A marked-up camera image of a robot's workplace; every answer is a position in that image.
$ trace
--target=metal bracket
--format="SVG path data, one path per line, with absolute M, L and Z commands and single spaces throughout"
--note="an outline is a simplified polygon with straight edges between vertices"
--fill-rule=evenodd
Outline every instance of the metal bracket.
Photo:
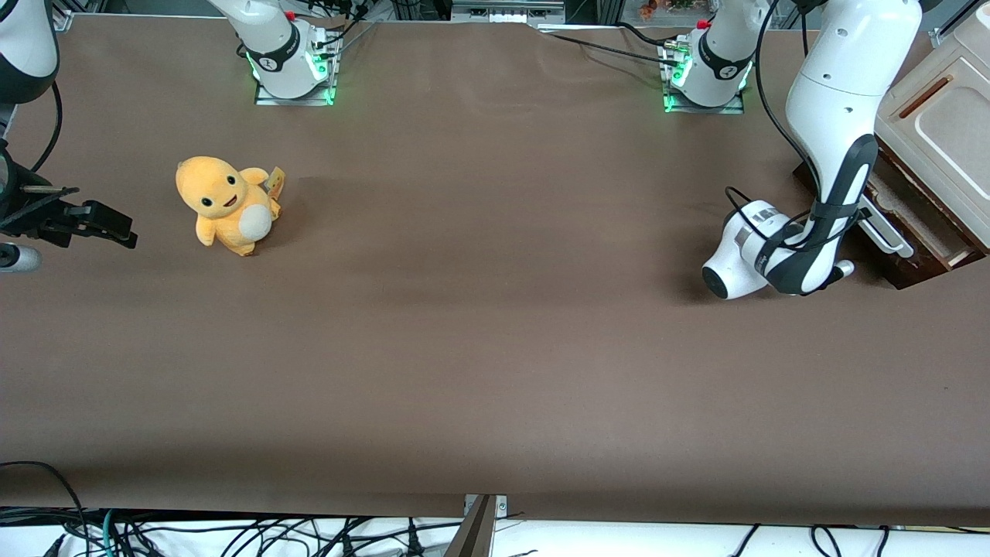
M 499 508 L 500 497 L 503 498 L 503 509 Z M 492 536 L 495 534 L 495 516 L 500 510 L 508 510 L 504 497 L 485 495 L 464 498 L 464 506 L 468 508 L 467 516 L 453 535 L 444 557 L 489 557 Z
M 908 244 L 904 236 L 894 228 L 876 208 L 872 201 L 862 196 L 859 198 L 860 210 L 865 209 L 867 215 L 865 219 L 859 221 L 859 228 L 866 233 L 866 236 L 876 244 L 877 248 L 885 254 L 897 254 L 904 259 L 915 255 L 914 248 Z
M 15 114 L 17 114 L 16 104 L 0 104 L 0 139 L 7 139 L 7 133 L 14 124 Z
M 467 516 L 471 512 L 471 506 L 477 501 L 480 496 L 464 496 L 464 516 Z M 509 497 L 508 496 L 492 496 L 495 498 L 495 517 L 505 518 L 509 515 Z

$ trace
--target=plush toy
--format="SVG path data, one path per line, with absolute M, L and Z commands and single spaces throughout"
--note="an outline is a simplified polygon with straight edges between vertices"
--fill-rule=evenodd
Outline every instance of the plush toy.
M 285 173 L 278 167 L 271 176 L 261 168 L 238 172 L 213 157 L 193 157 L 179 164 L 175 185 L 196 217 L 196 237 L 204 246 L 213 239 L 239 256 L 254 253 L 254 242 L 271 230 L 282 208 L 278 195 Z

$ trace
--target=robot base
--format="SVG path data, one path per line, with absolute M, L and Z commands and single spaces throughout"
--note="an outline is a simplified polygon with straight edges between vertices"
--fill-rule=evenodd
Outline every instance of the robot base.
M 660 81 L 663 83 L 663 111 L 690 112 L 695 114 L 742 114 L 742 88 L 736 93 L 733 100 L 729 101 L 726 105 L 719 108 L 710 108 L 691 102 L 684 96 L 684 93 L 673 86 L 672 81 L 681 77 L 688 61 L 685 59 L 685 52 L 676 46 L 686 44 L 687 39 L 686 35 L 677 37 L 676 41 L 670 42 L 670 46 L 674 47 L 673 49 L 667 46 L 656 48 L 656 53 L 660 59 L 672 59 L 678 63 L 677 66 L 660 64 Z M 745 87 L 745 80 L 742 82 L 742 86 Z
M 323 41 L 333 43 L 318 53 L 328 56 L 327 59 L 314 58 L 311 61 L 314 73 L 326 76 L 313 90 L 294 99 L 276 97 L 261 86 L 261 81 L 255 72 L 254 81 L 257 82 L 257 89 L 254 92 L 254 104 L 259 106 L 333 106 L 337 98 L 337 76 L 341 72 L 341 52 L 344 50 L 344 41 L 338 39 L 340 34 L 341 32 L 337 31 L 326 31 L 324 35 L 319 34 Z

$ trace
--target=black strap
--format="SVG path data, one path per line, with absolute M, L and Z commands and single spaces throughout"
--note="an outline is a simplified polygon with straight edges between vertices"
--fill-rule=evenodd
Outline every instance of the black strap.
M 254 60 L 254 63 L 261 66 L 261 69 L 270 72 L 281 71 L 285 61 L 295 56 L 296 51 L 299 50 L 299 28 L 294 25 L 290 25 L 289 27 L 292 28 L 292 36 L 289 37 L 289 41 L 280 49 L 270 53 L 259 53 L 247 49 L 247 54 Z
M 715 78 L 722 81 L 728 81 L 729 79 L 736 77 L 740 71 L 745 69 L 745 67 L 749 64 L 749 61 L 752 59 L 752 54 L 738 61 L 726 60 L 725 58 L 716 55 L 710 48 L 708 48 L 707 31 L 701 36 L 701 41 L 698 42 L 698 52 L 701 55 L 701 59 L 705 61 L 705 64 L 715 72 Z
M 811 206 L 811 217 L 823 220 L 848 218 L 855 216 L 858 208 L 858 203 L 850 203 L 849 205 L 833 205 L 831 203 L 823 203 L 816 199 L 815 203 Z

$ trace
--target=wire bundle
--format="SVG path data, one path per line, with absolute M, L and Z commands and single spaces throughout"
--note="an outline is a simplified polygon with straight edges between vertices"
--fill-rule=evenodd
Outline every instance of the wire bundle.
M 420 544 L 418 532 L 439 528 L 453 528 L 461 525 L 461 521 L 440 522 L 436 524 L 417 525 L 409 518 L 409 525 L 404 530 L 392 531 L 375 535 L 351 535 L 359 526 L 371 521 L 370 516 L 351 516 L 345 520 L 344 527 L 334 536 L 326 537 L 320 532 L 318 518 L 329 516 L 272 514 L 255 520 L 246 526 L 217 526 L 212 528 L 179 528 L 149 524 L 169 517 L 172 513 L 165 511 L 142 512 L 131 514 L 114 509 L 86 509 L 82 506 L 79 496 L 69 482 L 55 467 L 39 461 L 11 461 L 0 463 L 0 469 L 7 467 L 41 468 L 55 477 L 56 480 L 72 499 L 74 509 L 10 507 L 0 508 L 0 526 L 4 525 L 37 525 L 58 524 L 65 533 L 84 539 L 86 549 L 73 557 L 168 557 L 158 550 L 148 534 L 159 531 L 182 533 L 206 533 L 218 531 L 240 531 L 224 548 L 219 557 L 239 557 L 255 542 L 257 550 L 254 557 L 262 557 L 277 543 L 296 543 L 306 546 L 307 557 L 327 557 L 338 545 L 344 548 L 343 557 L 354 557 L 361 549 L 387 539 L 397 540 L 408 548 L 408 555 L 422 555 L 424 548 Z M 519 516 L 521 512 L 510 514 L 505 518 Z M 312 531 L 303 529 L 311 526 Z M 316 540 L 316 551 L 310 549 L 305 541 L 288 537 L 290 533 Z

